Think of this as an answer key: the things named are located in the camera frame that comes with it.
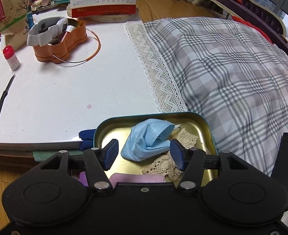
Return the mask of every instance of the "blue face mask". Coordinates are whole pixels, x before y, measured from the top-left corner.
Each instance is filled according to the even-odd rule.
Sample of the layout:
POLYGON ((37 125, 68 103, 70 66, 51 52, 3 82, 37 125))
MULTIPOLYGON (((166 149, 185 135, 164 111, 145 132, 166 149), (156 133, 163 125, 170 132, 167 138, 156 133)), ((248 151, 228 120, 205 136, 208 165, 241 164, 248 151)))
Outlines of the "blue face mask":
POLYGON ((132 161, 142 161, 169 151, 170 140, 166 140, 174 124, 150 118, 131 128, 131 133, 122 148, 121 156, 132 161))

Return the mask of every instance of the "metal tray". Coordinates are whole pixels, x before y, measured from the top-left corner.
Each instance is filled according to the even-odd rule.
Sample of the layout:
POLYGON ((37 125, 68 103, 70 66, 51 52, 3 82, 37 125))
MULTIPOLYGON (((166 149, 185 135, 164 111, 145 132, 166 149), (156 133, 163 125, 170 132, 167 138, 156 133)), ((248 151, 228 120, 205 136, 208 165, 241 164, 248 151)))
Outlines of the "metal tray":
MULTIPOLYGON (((142 170, 155 160, 156 157, 152 157, 141 162, 134 162, 123 159, 120 155, 121 149, 130 134, 131 127, 149 118, 167 120, 174 124, 181 124, 181 127, 184 127, 189 133, 199 137, 195 147, 203 150, 207 148, 212 155, 217 154, 207 122, 202 116, 196 113, 179 112, 113 117, 103 121, 97 127, 94 135, 94 147, 102 148, 112 139, 117 139, 119 142, 119 154, 117 159, 113 163, 111 169, 105 172, 108 177, 114 173, 142 174, 142 170)), ((179 130, 174 130, 169 136, 169 139, 176 138, 178 132, 179 130)), ((215 177, 217 177, 216 170, 204 170, 202 186, 215 177)))

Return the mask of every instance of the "table top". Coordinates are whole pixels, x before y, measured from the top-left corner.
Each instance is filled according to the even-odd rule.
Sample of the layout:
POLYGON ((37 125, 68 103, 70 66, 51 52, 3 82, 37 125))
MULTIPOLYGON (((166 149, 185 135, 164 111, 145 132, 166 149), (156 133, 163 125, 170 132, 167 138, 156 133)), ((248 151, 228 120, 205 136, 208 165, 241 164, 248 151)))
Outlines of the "table top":
MULTIPOLYGON (((66 12, 39 16, 56 15, 66 12)), ((0 49, 0 97, 16 74, 0 113, 0 145, 76 142, 80 131, 105 119, 159 113, 125 23, 86 23, 100 38, 101 50, 79 66, 39 62, 25 46, 16 51, 20 68, 11 71, 0 49)), ((95 37, 87 34, 88 41, 72 51, 69 61, 84 60, 96 50, 95 37)))

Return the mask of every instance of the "purple sofa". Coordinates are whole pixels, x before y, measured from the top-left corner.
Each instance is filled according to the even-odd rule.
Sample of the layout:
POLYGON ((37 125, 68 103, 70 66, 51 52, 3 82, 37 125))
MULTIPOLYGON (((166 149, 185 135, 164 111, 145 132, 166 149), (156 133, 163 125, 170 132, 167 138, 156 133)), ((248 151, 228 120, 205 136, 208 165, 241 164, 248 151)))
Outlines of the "purple sofa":
POLYGON ((252 3, 250 0, 242 0, 243 5, 234 0, 216 0, 225 7, 232 10, 245 21, 250 22, 254 26, 260 28, 271 41, 281 48, 288 55, 288 46, 280 37, 283 35, 283 26, 281 22, 269 11, 252 3))

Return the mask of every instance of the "navy blue cloth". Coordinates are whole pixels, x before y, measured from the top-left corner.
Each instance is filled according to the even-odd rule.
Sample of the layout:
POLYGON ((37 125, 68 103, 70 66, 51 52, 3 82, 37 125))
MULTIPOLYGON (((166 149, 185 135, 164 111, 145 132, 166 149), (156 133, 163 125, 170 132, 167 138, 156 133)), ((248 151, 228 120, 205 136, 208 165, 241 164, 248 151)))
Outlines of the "navy blue cloth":
POLYGON ((79 132, 79 138, 83 140, 79 147, 81 151, 94 147, 94 134, 96 129, 84 130, 79 132))

